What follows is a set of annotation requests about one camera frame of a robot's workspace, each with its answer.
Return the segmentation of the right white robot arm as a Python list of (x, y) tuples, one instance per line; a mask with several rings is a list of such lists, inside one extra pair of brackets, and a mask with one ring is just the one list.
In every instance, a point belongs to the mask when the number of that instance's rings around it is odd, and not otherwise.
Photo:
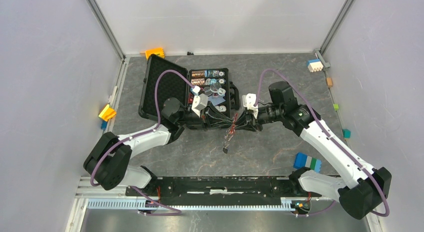
[(256, 94), (242, 96), (245, 108), (235, 123), (236, 130), (260, 131), (264, 124), (281, 122), (283, 126), (315, 148), (339, 174), (320, 174), (302, 166), (289, 175), (289, 190), (295, 196), (317, 193), (338, 202), (351, 217), (362, 219), (383, 204), (389, 213), (387, 198), (392, 174), (375, 168), (342, 142), (308, 104), (301, 105), (288, 82), (275, 82), (268, 88), (271, 104), (258, 106)]

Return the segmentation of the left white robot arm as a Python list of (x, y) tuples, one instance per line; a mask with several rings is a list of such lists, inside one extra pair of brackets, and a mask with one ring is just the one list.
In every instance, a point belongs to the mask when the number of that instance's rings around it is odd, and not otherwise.
[(100, 137), (83, 164), (90, 174), (91, 186), (100, 186), (104, 190), (119, 185), (134, 186), (144, 195), (152, 195), (157, 190), (157, 182), (146, 168), (131, 166), (132, 158), (176, 141), (189, 122), (200, 122), (204, 129), (228, 128), (233, 123), (231, 118), (200, 96), (195, 96), (190, 110), (177, 98), (166, 99), (158, 118), (155, 125), (138, 132), (125, 135), (106, 132)]

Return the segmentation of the red keyring carabiner with rings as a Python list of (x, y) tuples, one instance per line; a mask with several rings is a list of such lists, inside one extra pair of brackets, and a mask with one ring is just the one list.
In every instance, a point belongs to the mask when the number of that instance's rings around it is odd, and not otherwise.
[(232, 120), (232, 124), (228, 128), (226, 135), (224, 137), (224, 143), (223, 143), (223, 147), (222, 147), (222, 151), (223, 151), (224, 154), (228, 154), (228, 152), (229, 152), (229, 145), (230, 145), (230, 141), (231, 141), (231, 139), (234, 136), (235, 131), (236, 131), (236, 122), (237, 122), (238, 116), (239, 116), (238, 113), (235, 113), (233, 120)]

